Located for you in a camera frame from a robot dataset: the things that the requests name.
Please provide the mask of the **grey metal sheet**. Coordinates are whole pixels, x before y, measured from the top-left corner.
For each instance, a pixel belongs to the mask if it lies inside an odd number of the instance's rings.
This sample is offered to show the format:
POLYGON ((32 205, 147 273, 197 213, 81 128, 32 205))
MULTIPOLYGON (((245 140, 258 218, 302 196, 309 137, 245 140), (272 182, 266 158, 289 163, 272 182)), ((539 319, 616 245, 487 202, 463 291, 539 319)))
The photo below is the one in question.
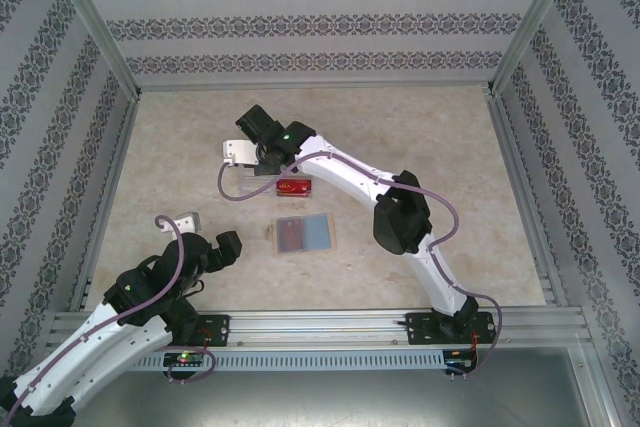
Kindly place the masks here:
POLYGON ((564 348, 506 349, 468 379, 437 370, 127 373, 73 427, 590 427, 564 348))

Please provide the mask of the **aluminium frame post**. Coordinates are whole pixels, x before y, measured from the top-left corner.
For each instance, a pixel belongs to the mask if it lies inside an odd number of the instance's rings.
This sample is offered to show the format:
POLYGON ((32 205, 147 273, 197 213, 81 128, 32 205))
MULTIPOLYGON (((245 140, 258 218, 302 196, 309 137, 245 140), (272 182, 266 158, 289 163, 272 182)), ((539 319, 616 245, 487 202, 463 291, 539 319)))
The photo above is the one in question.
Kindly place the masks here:
POLYGON ((504 90, 552 3, 553 0, 532 0, 504 52, 493 78, 483 89, 487 99, 495 97, 504 90))
POLYGON ((71 0, 71 2, 127 98, 137 100, 141 89, 94 0, 71 0))

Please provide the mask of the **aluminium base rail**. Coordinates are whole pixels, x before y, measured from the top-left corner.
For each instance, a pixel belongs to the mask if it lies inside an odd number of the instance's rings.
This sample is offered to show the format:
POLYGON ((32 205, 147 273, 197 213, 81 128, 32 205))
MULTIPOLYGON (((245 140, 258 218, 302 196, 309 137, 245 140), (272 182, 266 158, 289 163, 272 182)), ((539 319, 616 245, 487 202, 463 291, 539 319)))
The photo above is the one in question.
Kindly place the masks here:
MULTIPOLYGON (((407 312, 391 310, 229 311, 222 330, 227 348, 324 350, 408 348, 414 334, 402 323, 407 312)), ((498 348, 573 347, 591 344, 578 307, 506 307, 498 348)))

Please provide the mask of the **red card with white lettering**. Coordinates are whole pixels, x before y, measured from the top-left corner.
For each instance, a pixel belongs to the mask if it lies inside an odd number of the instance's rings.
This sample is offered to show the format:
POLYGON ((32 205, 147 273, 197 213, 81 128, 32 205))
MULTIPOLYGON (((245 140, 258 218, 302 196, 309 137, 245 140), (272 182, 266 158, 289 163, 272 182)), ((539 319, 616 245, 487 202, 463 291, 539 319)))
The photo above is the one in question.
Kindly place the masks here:
POLYGON ((312 180, 304 178, 283 178, 276 182, 278 197, 310 198, 312 196, 312 180))

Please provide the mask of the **aluminium side rail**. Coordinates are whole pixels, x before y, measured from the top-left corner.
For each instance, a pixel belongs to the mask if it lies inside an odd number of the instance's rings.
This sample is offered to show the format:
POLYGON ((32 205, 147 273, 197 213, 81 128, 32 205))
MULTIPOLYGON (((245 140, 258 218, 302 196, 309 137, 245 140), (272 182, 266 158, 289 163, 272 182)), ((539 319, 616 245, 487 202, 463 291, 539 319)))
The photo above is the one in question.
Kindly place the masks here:
POLYGON ((107 176, 101 187, 99 202, 96 204, 96 211, 90 226, 89 237, 83 248, 71 296, 68 298, 65 307, 66 311, 77 312, 82 310, 86 305, 86 299, 98 263, 141 97, 142 92, 139 91, 129 102, 125 116, 122 118, 112 149, 112 155, 108 163, 107 176))
POLYGON ((485 99, 545 301, 548 305, 567 307, 570 302, 562 288, 504 107, 501 100, 491 93, 486 94, 485 99))

